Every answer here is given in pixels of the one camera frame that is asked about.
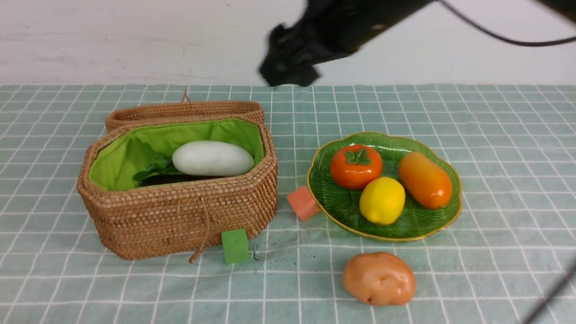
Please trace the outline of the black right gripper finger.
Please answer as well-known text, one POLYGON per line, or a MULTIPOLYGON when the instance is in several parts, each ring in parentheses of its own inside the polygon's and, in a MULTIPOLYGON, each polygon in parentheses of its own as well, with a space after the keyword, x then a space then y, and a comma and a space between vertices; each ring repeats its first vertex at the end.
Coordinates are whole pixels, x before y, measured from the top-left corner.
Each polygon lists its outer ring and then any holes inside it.
POLYGON ((281 86, 311 86, 321 78, 314 64, 279 64, 281 86))

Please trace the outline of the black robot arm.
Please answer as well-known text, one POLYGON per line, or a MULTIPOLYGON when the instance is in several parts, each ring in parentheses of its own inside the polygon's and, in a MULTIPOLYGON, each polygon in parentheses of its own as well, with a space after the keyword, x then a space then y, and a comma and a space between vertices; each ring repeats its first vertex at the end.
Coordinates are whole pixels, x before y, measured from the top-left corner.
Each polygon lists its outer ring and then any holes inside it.
POLYGON ((269 86, 574 83, 573 0, 307 0, 276 25, 269 86))

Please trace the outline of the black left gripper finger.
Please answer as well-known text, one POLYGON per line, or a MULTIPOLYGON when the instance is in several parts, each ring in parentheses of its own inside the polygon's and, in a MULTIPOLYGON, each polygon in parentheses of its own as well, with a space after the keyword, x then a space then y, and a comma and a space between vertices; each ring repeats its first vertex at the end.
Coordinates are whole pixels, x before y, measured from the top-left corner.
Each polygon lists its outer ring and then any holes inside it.
POLYGON ((279 64, 303 64, 301 63, 303 47, 293 37, 291 29, 285 27, 284 24, 276 25, 271 29, 267 44, 267 51, 259 67, 259 73, 268 86, 280 86, 279 64))

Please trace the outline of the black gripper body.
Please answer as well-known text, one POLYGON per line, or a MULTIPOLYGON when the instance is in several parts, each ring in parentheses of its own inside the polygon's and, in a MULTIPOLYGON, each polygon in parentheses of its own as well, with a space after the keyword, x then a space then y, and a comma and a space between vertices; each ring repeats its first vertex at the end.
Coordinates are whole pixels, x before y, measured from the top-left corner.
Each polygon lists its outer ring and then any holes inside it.
POLYGON ((348 57, 431 0, 309 0, 292 27, 292 49, 308 57, 348 57))

